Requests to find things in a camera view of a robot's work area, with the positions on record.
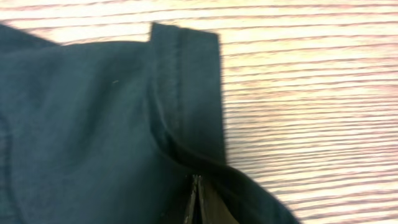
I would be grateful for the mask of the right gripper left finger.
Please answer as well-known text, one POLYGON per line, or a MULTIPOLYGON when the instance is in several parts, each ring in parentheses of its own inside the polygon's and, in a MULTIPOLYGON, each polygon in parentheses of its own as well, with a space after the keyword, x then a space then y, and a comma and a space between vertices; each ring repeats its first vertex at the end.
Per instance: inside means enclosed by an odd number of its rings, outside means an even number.
POLYGON ((197 222, 197 197, 198 197, 198 176, 192 177, 192 187, 189 194, 183 224, 196 224, 197 222))

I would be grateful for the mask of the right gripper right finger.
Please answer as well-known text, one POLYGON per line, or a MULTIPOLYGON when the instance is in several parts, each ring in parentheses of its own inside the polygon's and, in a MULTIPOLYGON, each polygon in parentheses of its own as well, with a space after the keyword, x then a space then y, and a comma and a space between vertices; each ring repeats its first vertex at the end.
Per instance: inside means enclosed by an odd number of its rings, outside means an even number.
POLYGON ((199 211, 202 224, 239 224, 211 182, 198 177, 199 211))

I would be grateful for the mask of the black t-shirt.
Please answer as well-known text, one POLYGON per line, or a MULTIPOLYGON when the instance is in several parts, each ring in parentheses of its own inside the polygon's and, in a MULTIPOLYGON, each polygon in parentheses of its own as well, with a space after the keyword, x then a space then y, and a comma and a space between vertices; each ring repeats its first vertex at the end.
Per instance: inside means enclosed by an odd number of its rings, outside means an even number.
POLYGON ((239 223, 297 223, 226 161, 220 43, 58 45, 1 26, 1 222, 183 223, 202 176, 239 223))

